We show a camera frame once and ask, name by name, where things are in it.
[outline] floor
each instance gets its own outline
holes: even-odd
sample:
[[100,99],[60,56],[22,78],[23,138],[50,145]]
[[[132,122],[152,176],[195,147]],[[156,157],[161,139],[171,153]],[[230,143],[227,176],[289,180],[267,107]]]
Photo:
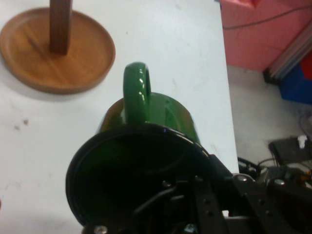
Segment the floor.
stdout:
[[261,72],[228,66],[237,155],[251,162],[271,158],[270,141],[302,135],[300,116],[312,106],[283,100]]

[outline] wooden pole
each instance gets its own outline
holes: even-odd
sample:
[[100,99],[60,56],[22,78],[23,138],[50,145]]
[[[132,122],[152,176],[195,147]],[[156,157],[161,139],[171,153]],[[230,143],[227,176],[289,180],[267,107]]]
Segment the wooden pole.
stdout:
[[50,52],[66,55],[70,44],[73,0],[50,0]]

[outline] wooden stand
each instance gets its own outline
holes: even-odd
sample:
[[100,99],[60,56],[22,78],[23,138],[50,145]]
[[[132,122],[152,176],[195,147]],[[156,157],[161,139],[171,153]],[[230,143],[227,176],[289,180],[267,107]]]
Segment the wooden stand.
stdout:
[[108,32],[72,11],[72,0],[50,0],[50,8],[23,12],[0,34],[10,71],[25,84],[49,93],[72,94],[100,83],[115,60]]

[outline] mug rim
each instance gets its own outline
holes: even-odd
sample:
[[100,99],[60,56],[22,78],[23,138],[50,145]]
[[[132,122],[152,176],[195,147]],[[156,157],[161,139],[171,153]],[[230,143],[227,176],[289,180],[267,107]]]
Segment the mug rim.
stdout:
[[76,178],[76,171],[79,168],[80,164],[83,162],[86,156],[92,152],[96,147],[100,144],[116,139],[117,137],[124,137],[131,134],[140,134],[140,133],[148,133],[148,134],[156,134],[156,135],[165,135],[166,137],[172,137],[174,140],[181,141],[182,144],[192,145],[194,147],[194,151],[200,152],[202,155],[209,156],[207,151],[195,140],[190,139],[185,134],[171,129],[166,126],[161,126],[158,124],[153,123],[144,123],[139,125],[122,125],[120,127],[116,127],[113,129],[105,130],[101,133],[96,134],[88,141],[86,141],[79,150],[75,153],[74,157],[72,158],[70,165],[67,170],[66,174],[66,196],[71,211],[73,212],[74,216],[76,217],[77,221],[81,225],[86,225],[88,220],[84,217],[81,211],[81,208],[78,205],[78,201],[75,198],[75,178]]

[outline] blue bin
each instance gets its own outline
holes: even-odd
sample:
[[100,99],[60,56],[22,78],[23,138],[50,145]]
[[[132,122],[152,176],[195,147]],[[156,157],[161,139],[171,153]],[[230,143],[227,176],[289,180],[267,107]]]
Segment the blue bin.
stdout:
[[300,64],[288,73],[279,90],[283,99],[312,104],[312,80],[305,77]]

